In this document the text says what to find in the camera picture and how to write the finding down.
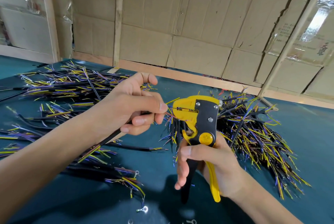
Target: forearm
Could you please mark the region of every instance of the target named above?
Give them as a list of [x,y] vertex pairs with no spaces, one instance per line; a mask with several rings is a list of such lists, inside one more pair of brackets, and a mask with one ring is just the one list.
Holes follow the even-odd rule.
[[77,116],[0,161],[0,223],[92,146],[90,126],[89,117]]
[[239,205],[256,224],[302,223],[247,172],[244,172],[244,179],[244,188],[231,199]]

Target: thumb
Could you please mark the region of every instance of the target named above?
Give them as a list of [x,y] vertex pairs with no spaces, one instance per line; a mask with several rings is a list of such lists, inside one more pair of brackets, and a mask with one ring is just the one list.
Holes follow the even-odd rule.
[[149,111],[152,113],[165,113],[167,112],[167,104],[157,99],[155,96],[135,96],[129,95],[129,104],[135,111]]
[[215,165],[219,165],[222,159],[222,151],[203,144],[196,146],[184,146],[181,148],[182,158],[192,160],[209,161]]

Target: fingernail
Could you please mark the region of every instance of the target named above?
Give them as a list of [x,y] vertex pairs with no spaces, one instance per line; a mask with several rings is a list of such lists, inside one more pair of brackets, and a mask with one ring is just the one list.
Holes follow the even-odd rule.
[[161,102],[160,103],[160,111],[166,112],[168,109],[167,104]]
[[136,124],[137,125],[143,125],[145,123],[145,119],[143,119],[143,118],[137,118],[136,119]]
[[127,127],[121,127],[121,132],[128,133],[129,129]]
[[182,157],[189,157],[191,153],[191,147],[185,146],[181,148],[181,155]]

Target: green table surface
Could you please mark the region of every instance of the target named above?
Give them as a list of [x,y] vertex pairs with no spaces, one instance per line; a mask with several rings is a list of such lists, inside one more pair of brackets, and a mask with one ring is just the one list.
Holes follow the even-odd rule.
[[[85,64],[88,68],[107,69],[102,65],[86,62]],[[20,67],[22,68],[26,70],[21,72],[34,69]],[[8,76],[17,73],[15,70],[10,70],[8,66],[3,68],[0,59],[0,71],[4,73],[6,70]],[[119,72],[134,73],[122,69]],[[209,95],[210,91],[213,91],[213,94],[218,96],[221,91],[162,77],[158,77],[158,81],[157,92],[161,94],[165,102],[177,97],[197,95],[199,91],[201,95]],[[0,80],[0,86],[21,85],[22,81],[17,76]],[[0,92],[0,98],[7,95],[9,95],[7,91]],[[225,91],[221,96],[224,95],[228,95],[228,92]],[[249,163],[240,164],[243,167],[246,166],[247,171],[302,222],[334,223],[334,140],[332,136],[334,111],[276,99],[269,99],[269,101],[277,103],[280,109],[278,112],[272,112],[272,116],[282,124],[275,126],[274,130],[282,135],[290,148],[298,155],[295,162],[300,170],[298,174],[309,182],[312,188],[303,186],[305,195],[294,200],[286,197],[282,201],[279,199],[277,188],[269,172],[264,169],[257,172]],[[0,129],[10,129],[12,124],[19,124],[17,118],[6,109],[6,106],[10,106],[24,116],[34,116],[38,114],[39,104],[38,101],[19,98],[0,103]],[[148,131],[139,136],[126,135],[122,139],[125,144],[129,145],[160,147],[162,143],[158,141],[166,135],[166,127],[163,124],[151,126]],[[0,147],[10,143],[12,141],[0,140]],[[130,199],[129,190],[124,186],[58,175],[8,223],[127,224],[129,220],[133,220],[134,224],[186,224],[186,220],[192,219],[195,219],[198,224],[252,223],[250,218],[229,199],[222,198],[220,203],[215,203],[208,184],[200,174],[194,176],[195,187],[191,187],[188,203],[182,205],[179,192],[174,190],[177,175],[172,157],[175,155],[175,149],[171,150],[170,146],[168,148],[170,150],[164,153],[116,149],[118,156],[112,157],[111,163],[114,165],[140,171],[139,180],[144,184],[145,205],[149,209],[146,214],[136,212],[136,209],[141,208],[141,201],[136,198]]]

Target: yellow round logo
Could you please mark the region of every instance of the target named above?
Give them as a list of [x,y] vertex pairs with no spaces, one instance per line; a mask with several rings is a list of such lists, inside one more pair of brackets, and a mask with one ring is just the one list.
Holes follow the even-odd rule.
[[213,142],[213,136],[211,133],[204,132],[201,135],[199,135],[199,142],[203,145],[210,145]]

